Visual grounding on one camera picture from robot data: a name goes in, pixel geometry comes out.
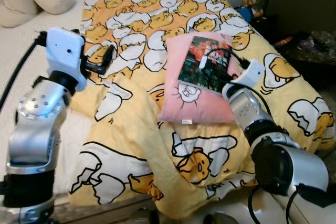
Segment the pink pillow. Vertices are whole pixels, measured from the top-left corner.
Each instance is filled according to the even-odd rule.
[[[177,80],[194,36],[232,44],[232,37],[212,32],[183,34],[166,40],[168,60],[164,102],[158,119],[179,123],[233,123],[235,117],[221,95],[181,84]],[[228,73],[239,76],[239,71],[238,61],[231,56]]]

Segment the black cable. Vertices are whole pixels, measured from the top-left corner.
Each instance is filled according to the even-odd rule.
[[[247,59],[242,59],[240,58],[238,55],[236,55],[233,51],[231,51],[230,49],[227,49],[227,48],[215,48],[215,49],[211,49],[207,54],[206,56],[209,56],[209,54],[211,54],[212,52],[215,52],[215,51],[223,51],[223,52],[226,52],[227,54],[229,55],[233,55],[234,57],[237,58],[237,60],[239,61],[239,64],[241,65],[241,67],[243,69],[247,69],[248,66],[250,65],[250,62],[247,60]]]
[[[248,207],[248,211],[254,221],[255,224],[260,224],[259,220],[257,219],[257,217],[255,216],[254,212],[253,212],[253,207],[252,207],[252,198],[253,198],[253,194],[259,189],[259,186],[257,186],[256,188],[254,188],[247,199],[247,207]]]
[[[221,81],[221,82],[224,82],[224,83],[229,83],[229,84],[232,84],[234,86],[239,86],[239,87],[242,87],[242,88],[247,88],[248,90],[252,91],[254,94],[256,94],[262,101],[262,103],[264,104],[265,108],[266,108],[266,111],[267,113],[272,116],[271,114],[271,110],[269,109],[269,106],[266,102],[266,100],[263,98],[263,96],[261,94],[259,94],[256,90],[254,90],[253,88],[250,88],[249,86],[247,85],[244,85],[244,84],[240,84],[240,83],[235,83],[235,82],[231,82],[231,81]]]
[[[31,52],[34,50],[34,48],[37,45],[41,45],[41,46],[45,46],[46,44],[46,39],[47,39],[47,33],[45,31],[42,31],[39,35],[38,38],[36,38],[34,40],[34,43],[29,47],[29,49],[26,51],[25,55],[23,55],[23,57],[21,58],[20,62],[18,63],[18,65],[16,66],[10,80],[7,83],[7,86],[5,88],[4,93],[1,96],[1,100],[0,100],[0,112],[2,110],[2,107],[4,106],[4,103],[6,101],[6,98],[9,94],[9,91],[12,88],[12,85],[14,84],[14,81],[18,75],[18,73],[20,72],[20,69],[22,68],[23,64],[26,62],[26,60],[28,59],[29,55],[31,54]]]
[[[215,49],[212,49],[210,50],[206,56],[209,56],[209,54],[211,54],[212,52],[215,52],[215,51],[224,51],[226,53],[232,53],[236,58],[237,60],[239,61],[240,65],[242,66],[243,65],[246,65],[245,67],[247,68],[250,64],[250,62],[246,59],[240,59],[234,52],[232,52],[231,50],[229,49],[226,49],[226,48],[215,48]],[[207,79],[209,80],[210,77],[206,74],[206,72],[202,71],[204,75],[206,75]],[[242,88],[247,88],[248,90],[252,91],[254,94],[256,94],[260,99],[261,101],[263,102],[265,108],[266,108],[266,111],[267,113],[272,116],[271,114],[271,110],[269,109],[269,106],[266,102],[266,100],[261,96],[261,94],[259,94],[256,90],[254,90],[253,88],[250,88],[249,86],[246,86],[244,84],[240,84],[240,83],[235,83],[235,82],[231,82],[231,81],[225,81],[225,80],[219,80],[220,82],[222,83],[229,83],[229,84],[232,84],[232,85],[235,85],[235,86],[239,86],[239,87],[242,87]]]
[[[286,224],[289,224],[289,209],[293,203],[294,197],[300,192],[300,189],[297,189],[289,198],[286,206]]]

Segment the cartoon egg character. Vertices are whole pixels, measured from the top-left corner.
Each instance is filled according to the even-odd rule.
[[[232,47],[235,50],[245,49],[250,41],[250,34],[252,33],[253,31],[249,30],[247,33],[237,33],[236,35],[234,35],[232,41]]]
[[[143,53],[146,46],[146,36],[144,34],[129,34],[123,37],[119,46],[122,51],[120,57],[124,60],[138,59]]]
[[[170,13],[176,13],[179,16],[189,17],[198,10],[198,4],[193,0],[182,0],[173,7],[169,8]]]
[[[96,12],[97,12],[97,8],[85,5],[83,7],[82,21],[90,20]]]
[[[202,13],[188,20],[186,32],[192,31],[219,31],[222,24],[215,14]]]
[[[201,148],[194,148],[192,154],[182,159],[177,165],[181,175],[192,184],[199,184],[209,175],[209,158]]]
[[[106,8],[116,8],[123,0],[104,0]]]
[[[96,25],[90,26],[85,32],[86,42],[96,43],[107,33],[106,27],[97,23]]]
[[[168,12],[168,9],[163,7],[159,10],[155,10],[150,12],[149,15],[151,16],[151,23],[150,27],[153,29],[158,29],[163,26],[167,26],[173,22],[173,15]]]

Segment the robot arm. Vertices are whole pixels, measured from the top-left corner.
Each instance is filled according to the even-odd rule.
[[[293,223],[333,223],[336,201],[326,193],[328,172],[323,161],[278,127],[250,90],[223,91],[251,146],[258,185],[272,194]]]
[[[19,101],[17,124],[9,140],[7,175],[1,183],[0,223],[50,221],[59,129],[66,108],[75,91],[85,88],[86,69],[104,73],[112,58],[113,48],[109,48],[102,66],[86,62],[84,39],[72,31],[51,28],[43,39],[39,45],[47,49],[49,78],[38,79]]]

